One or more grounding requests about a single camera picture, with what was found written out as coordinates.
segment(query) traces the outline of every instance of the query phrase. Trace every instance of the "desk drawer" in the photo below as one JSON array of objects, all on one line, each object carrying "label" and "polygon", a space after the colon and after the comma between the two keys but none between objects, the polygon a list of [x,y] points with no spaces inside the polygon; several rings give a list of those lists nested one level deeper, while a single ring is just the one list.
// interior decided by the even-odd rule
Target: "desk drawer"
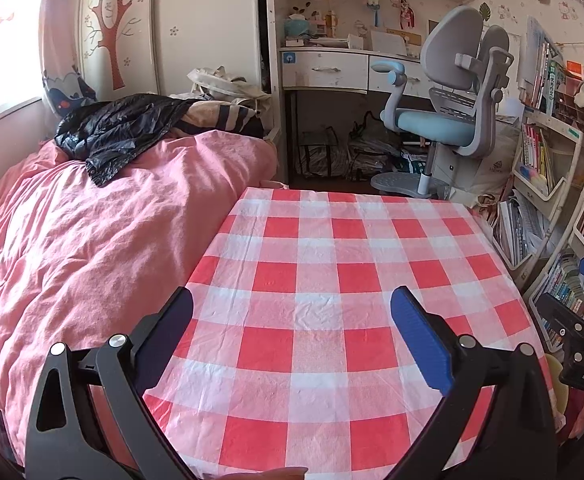
[{"label": "desk drawer", "polygon": [[387,74],[375,72],[372,70],[372,64],[377,61],[399,61],[405,66],[405,75],[408,76],[408,83],[405,85],[404,95],[411,95],[415,97],[430,98],[428,91],[434,85],[428,79],[425,72],[421,68],[421,63],[413,61],[403,61],[397,59],[389,59],[377,56],[370,56],[370,74],[368,89],[377,92],[391,92],[394,86],[387,82]]},{"label": "desk drawer", "polygon": [[345,52],[284,52],[283,86],[368,89],[368,56]]}]

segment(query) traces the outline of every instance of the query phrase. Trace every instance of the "wooden floor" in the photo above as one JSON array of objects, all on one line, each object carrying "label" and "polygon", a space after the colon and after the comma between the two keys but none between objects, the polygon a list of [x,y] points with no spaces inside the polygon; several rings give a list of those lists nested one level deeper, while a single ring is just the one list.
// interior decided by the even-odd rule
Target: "wooden floor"
[{"label": "wooden floor", "polygon": [[340,193],[355,193],[378,195],[378,190],[370,186],[368,181],[353,182],[344,178],[304,178],[295,175],[290,181],[290,189],[308,189],[310,191],[333,191]]}]

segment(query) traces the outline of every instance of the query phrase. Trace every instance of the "pink curtain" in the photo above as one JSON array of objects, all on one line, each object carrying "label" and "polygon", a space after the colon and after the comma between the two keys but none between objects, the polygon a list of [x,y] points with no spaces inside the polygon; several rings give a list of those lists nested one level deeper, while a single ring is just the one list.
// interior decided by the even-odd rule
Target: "pink curtain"
[{"label": "pink curtain", "polygon": [[96,101],[96,93],[79,73],[76,53],[79,0],[41,0],[39,50],[48,104],[63,118]]}]

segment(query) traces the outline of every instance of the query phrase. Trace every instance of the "black puffer jacket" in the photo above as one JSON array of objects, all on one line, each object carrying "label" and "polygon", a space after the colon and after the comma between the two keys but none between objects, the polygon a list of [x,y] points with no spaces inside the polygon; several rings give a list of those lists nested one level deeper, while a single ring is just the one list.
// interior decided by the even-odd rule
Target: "black puffer jacket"
[{"label": "black puffer jacket", "polygon": [[155,145],[196,99],[134,94],[78,108],[62,119],[54,141],[105,186],[130,160]]}]

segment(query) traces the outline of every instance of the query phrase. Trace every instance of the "chair base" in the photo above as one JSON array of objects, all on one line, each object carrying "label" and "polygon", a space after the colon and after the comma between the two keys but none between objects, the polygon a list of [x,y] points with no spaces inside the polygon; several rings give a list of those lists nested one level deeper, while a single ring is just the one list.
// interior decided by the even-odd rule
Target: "chair base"
[{"label": "chair base", "polygon": [[373,188],[386,193],[410,196],[413,198],[438,198],[439,189],[445,189],[446,184],[438,178],[430,178],[430,186],[425,194],[419,194],[419,180],[417,173],[381,173],[372,177],[370,184]]}]

